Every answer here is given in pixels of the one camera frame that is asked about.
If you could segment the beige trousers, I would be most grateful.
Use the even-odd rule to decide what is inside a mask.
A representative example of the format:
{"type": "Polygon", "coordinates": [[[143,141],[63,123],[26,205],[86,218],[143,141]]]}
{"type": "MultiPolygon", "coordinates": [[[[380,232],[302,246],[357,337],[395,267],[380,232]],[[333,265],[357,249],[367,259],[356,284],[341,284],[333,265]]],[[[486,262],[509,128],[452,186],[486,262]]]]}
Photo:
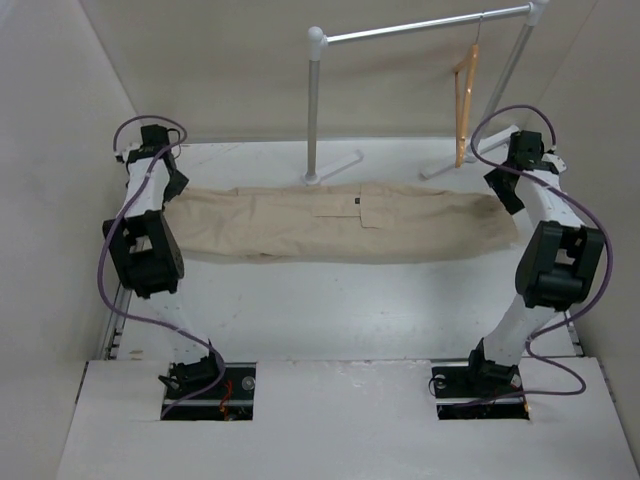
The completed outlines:
{"type": "Polygon", "coordinates": [[[519,239],[491,194],[394,183],[188,188],[165,216],[181,250],[236,258],[437,262],[519,239]]]}

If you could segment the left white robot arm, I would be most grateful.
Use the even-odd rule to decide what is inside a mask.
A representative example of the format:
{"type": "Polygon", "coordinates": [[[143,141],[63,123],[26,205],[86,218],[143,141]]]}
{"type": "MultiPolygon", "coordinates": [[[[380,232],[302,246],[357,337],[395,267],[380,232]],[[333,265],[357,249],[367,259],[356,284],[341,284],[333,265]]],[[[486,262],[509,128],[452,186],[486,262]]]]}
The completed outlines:
{"type": "Polygon", "coordinates": [[[128,174],[124,205],[103,222],[105,246],[99,269],[110,256],[120,284],[145,301],[154,318],[121,313],[122,317],[162,327],[173,335],[174,363],[159,377],[171,398],[214,398],[224,387],[225,366],[209,340],[199,338],[179,295],[185,266],[181,250],[165,218],[165,207],[189,183],[178,170],[173,150],[186,131],[168,119],[140,128],[141,144],[115,151],[128,174]]]}

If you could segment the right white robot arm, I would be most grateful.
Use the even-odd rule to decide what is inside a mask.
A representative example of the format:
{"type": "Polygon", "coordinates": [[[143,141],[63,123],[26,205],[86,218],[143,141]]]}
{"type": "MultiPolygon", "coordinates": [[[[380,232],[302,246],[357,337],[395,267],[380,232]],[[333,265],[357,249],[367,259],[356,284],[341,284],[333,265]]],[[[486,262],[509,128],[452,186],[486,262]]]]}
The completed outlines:
{"type": "Polygon", "coordinates": [[[531,131],[511,134],[506,160],[485,175],[507,212],[525,211],[533,234],[515,273],[516,295],[495,329],[469,356],[464,384],[482,397],[515,390],[530,342],[560,313],[583,302],[593,284],[605,233],[586,226],[560,188],[564,163],[531,131]]]}

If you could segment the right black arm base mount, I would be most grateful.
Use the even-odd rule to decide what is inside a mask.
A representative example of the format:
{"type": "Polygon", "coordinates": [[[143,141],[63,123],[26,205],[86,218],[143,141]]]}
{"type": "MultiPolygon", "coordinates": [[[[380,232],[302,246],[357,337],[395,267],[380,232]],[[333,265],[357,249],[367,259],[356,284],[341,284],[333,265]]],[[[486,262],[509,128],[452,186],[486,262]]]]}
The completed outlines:
{"type": "Polygon", "coordinates": [[[529,420],[518,369],[506,377],[476,374],[461,362],[435,363],[428,383],[439,420],[529,420]]]}

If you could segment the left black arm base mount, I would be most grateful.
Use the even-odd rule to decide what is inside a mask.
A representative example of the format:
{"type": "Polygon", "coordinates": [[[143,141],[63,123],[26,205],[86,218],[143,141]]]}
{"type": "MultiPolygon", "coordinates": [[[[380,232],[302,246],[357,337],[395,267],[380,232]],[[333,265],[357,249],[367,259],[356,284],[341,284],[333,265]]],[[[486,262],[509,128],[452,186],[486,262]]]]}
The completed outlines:
{"type": "Polygon", "coordinates": [[[164,397],[160,419],[164,421],[251,421],[254,412],[257,365],[230,363],[215,384],[217,371],[206,362],[184,366],[171,364],[160,375],[164,397]]]}

